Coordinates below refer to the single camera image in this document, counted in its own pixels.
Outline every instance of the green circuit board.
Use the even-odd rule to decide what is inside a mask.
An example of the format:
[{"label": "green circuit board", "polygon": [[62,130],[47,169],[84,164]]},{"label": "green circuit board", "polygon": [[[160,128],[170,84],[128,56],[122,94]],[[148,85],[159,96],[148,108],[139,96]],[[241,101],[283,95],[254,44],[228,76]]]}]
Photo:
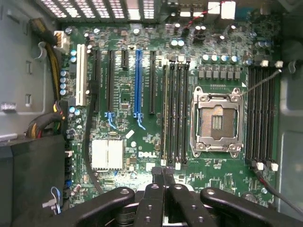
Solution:
[{"label": "green circuit board", "polygon": [[[66,24],[65,28],[71,28],[71,50],[76,50],[78,44],[92,44],[94,50],[100,50],[100,94],[99,94],[99,112],[94,113],[93,128],[90,131],[90,139],[102,140],[106,138],[118,138],[123,141],[123,168],[96,171],[100,185],[105,192],[118,186],[130,187],[134,190],[143,189],[145,185],[152,182],[151,168],[154,166],[170,166],[167,163],[166,151],[163,146],[170,140],[175,141],[176,136],[164,139],[163,125],[165,124],[165,113],[168,105],[168,84],[167,78],[170,72],[171,59],[188,64],[188,98],[187,109],[188,119],[191,116],[190,103],[193,91],[200,86],[204,92],[230,94],[234,88],[241,92],[247,90],[249,81],[249,69],[245,64],[249,60],[268,59],[279,60],[279,48],[268,46],[260,48],[256,41],[273,40],[280,32],[279,18],[268,16],[263,20],[253,23],[244,20],[236,20],[237,29],[228,35],[228,39],[218,44],[217,40],[220,33],[217,33],[215,25],[208,25],[205,31],[203,41],[195,40],[194,26],[189,30],[189,35],[182,37],[182,28],[174,30],[174,24],[162,25],[140,25],[140,24]],[[182,40],[184,45],[172,46],[172,41]],[[137,119],[134,118],[134,84],[135,84],[135,61],[136,50],[142,51],[142,125],[146,130],[139,127]],[[113,123],[116,129],[108,124],[105,117],[107,101],[107,75],[109,55],[108,51],[115,52],[114,66],[114,90],[112,98],[112,108],[115,112]],[[121,66],[122,50],[128,51],[127,70]],[[151,51],[155,51],[155,106],[154,113],[150,114],[150,62]],[[210,57],[216,55],[219,57],[217,62],[211,60],[203,61],[203,55]],[[236,56],[237,62],[230,62],[230,59],[222,63],[222,55]],[[93,60],[88,56],[88,79],[93,73]],[[62,96],[63,100],[71,102],[76,95],[76,64],[71,63],[71,56],[63,57],[62,69],[69,72],[67,94]],[[201,71],[226,71],[233,73],[233,78],[220,79],[212,74],[211,78],[207,75],[201,77]],[[273,82],[275,86],[274,106],[279,106],[279,81]],[[174,85],[175,94],[177,90],[184,92],[184,83],[180,87]],[[263,193],[262,185],[254,177],[254,174],[245,164],[245,141],[247,124],[247,98],[243,97],[243,148],[240,154],[234,158],[229,152],[202,152],[199,157],[194,157],[189,143],[189,137],[186,139],[186,166],[180,168],[175,163],[170,167],[175,168],[175,181],[177,183],[186,183],[199,192],[205,187],[218,187],[232,194],[241,196],[244,192],[252,192],[259,204],[267,206],[272,202],[273,197],[269,193]],[[69,129],[75,129],[75,135],[71,140],[71,149],[73,151],[73,172],[72,188],[77,184],[81,185],[78,194],[71,197],[71,206],[75,206],[84,201],[98,196],[98,192],[92,184],[84,165],[82,157],[82,144],[84,139],[84,127],[86,122],[87,106],[90,100],[88,98],[86,106],[77,106],[81,111],[79,117],[70,114],[68,118]],[[278,115],[275,112],[273,121],[273,144],[272,157],[276,157],[276,139],[277,139],[277,120]],[[186,121],[187,134],[190,134],[190,120]],[[264,176],[272,184],[275,182],[275,172],[266,169]]]}]

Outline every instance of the white pci slot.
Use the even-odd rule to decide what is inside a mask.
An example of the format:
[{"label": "white pci slot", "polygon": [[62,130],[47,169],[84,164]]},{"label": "white pci slot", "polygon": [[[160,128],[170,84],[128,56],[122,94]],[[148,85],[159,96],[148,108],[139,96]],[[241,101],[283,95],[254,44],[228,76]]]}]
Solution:
[{"label": "white pci slot", "polygon": [[77,45],[76,105],[86,105],[87,47]]}]

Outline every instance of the wire bundle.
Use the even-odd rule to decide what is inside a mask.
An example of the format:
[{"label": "wire bundle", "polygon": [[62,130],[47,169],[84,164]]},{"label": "wire bundle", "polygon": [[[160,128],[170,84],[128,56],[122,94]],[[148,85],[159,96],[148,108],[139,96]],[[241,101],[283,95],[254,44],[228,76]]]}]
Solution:
[{"label": "wire bundle", "polygon": [[26,131],[26,137],[32,139],[41,138],[42,132],[47,125],[55,123],[55,128],[59,129],[62,120],[65,120],[65,117],[63,116],[63,111],[59,106],[59,102],[56,101],[53,105],[53,113],[45,113],[31,121],[28,130]]}]

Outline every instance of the sticker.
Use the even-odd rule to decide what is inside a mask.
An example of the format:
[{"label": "sticker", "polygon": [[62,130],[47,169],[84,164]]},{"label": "sticker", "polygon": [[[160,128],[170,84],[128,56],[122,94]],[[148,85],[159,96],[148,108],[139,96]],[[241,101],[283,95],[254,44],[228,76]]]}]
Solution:
[{"label": "sticker", "polygon": [[127,139],[129,139],[129,138],[131,138],[131,136],[134,134],[134,131],[133,130],[130,130],[126,135],[125,135],[125,137],[127,138]]}]

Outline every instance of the blue capacitor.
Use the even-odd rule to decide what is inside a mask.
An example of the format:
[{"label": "blue capacitor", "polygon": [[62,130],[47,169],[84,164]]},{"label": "blue capacitor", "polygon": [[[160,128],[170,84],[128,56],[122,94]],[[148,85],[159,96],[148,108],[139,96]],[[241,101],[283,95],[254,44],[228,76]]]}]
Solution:
[{"label": "blue capacitor", "polygon": [[69,112],[70,112],[70,113],[74,113],[75,110],[76,110],[75,107],[71,106],[70,109],[69,109]]}]

